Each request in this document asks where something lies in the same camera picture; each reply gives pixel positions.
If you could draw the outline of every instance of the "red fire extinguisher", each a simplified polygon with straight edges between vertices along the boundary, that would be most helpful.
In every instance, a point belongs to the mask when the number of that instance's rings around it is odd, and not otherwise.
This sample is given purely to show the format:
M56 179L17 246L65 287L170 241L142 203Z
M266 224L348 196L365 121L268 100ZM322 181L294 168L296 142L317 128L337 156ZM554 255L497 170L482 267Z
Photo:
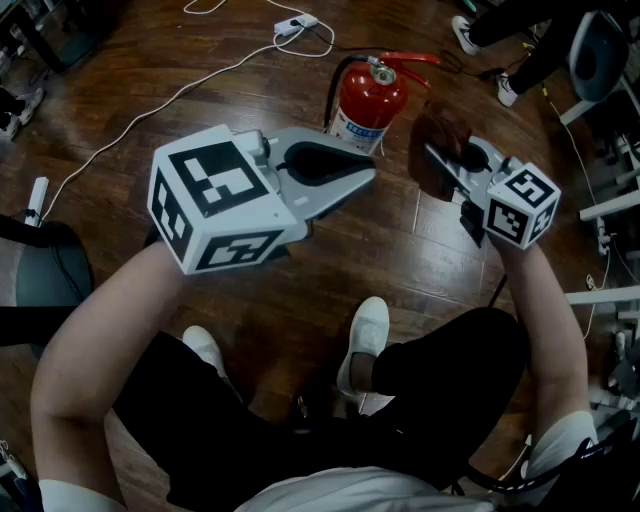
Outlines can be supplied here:
M431 89L429 82L407 69L403 62L440 64L434 55L422 53L382 53L380 57L350 56L336 69L325 110L325 130L353 144L367 154L373 153L385 132L407 104L409 92L404 75ZM333 98L340 75L340 103L329 126Z

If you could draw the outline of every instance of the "fire extinguisher label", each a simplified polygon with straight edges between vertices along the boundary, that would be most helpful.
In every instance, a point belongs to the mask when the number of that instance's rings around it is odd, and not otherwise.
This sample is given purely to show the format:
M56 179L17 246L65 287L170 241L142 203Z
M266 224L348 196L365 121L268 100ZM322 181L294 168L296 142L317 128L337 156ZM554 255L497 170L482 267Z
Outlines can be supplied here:
M329 134L335 135L339 139L344 139L370 155L378 146L378 142L382 139L387 128L371 129L360 126L349 119L341 108L338 108L338 112L333 118L333 123L331 123Z

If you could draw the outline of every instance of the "hose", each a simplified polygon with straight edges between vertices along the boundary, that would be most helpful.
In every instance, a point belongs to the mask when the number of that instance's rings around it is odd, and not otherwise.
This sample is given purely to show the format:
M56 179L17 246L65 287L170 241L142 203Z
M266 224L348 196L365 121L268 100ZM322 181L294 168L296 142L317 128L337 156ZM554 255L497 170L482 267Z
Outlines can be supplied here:
M338 83L340 82L340 77L347 66L352 64L353 62L369 62L370 57L366 55L349 55L344 58L338 67L333 72L333 76L331 77L331 85L329 85L329 94L327 95L327 106L324 110L324 129L327 130L329 128L329 123L331 122L331 110L333 108L333 100L336 95L336 89L338 88Z

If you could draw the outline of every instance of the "forearm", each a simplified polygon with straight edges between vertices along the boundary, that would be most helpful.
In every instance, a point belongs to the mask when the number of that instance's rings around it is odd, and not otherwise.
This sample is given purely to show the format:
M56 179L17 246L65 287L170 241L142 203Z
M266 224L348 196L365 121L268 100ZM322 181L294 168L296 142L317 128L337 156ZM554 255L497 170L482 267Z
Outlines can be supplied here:
M538 435L576 410L588 410L587 353L578 321L542 250L501 250L516 309L531 343Z
M186 283L163 243L126 263L51 340L34 380L34 413L101 423Z
M503 257L511 294L531 339L536 380L579 374L586 379L587 353L580 326L542 250L537 246Z

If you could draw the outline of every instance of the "foot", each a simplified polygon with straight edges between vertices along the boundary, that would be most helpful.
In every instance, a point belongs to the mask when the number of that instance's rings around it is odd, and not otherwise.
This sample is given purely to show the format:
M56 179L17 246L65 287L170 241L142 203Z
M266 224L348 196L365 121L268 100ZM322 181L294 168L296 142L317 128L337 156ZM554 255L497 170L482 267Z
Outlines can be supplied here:
M369 297L365 300L351 322L349 334L349 350L344 358L336 384L341 393L353 396L362 394L362 390L354 389L352 382L353 355L367 354L376 358L387 346L389 337L389 309L380 297Z
M221 378L227 378L222 362L222 354L209 331L199 325L192 325L182 335L182 343L193 350L205 363L218 370Z
M518 95L513 92L509 84L509 75L502 73L496 77L498 84L498 99L505 107L510 107L518 99Z
M4 129L0 129L0 139L12 140L18 133L18 128L20 128L20 119L12 115L9 124Z
M24 109L20 113L20 122L22 123L22 126L25 126L29 121L31 121L33 113L40 103L42 103L43 98L44 90L42 87L38 87L36 92L32 94L23 94L22 96L18 96L19 100L24 100L25 102Z
M469 39L469 29L471 27L465 18L462 16L455 16L451 20L451 26L453 27L453 31L455 32L458 41L460 41L460 46L462 46L464 53L473 56L480 51L480 47L477 44L473 44L471 39Z

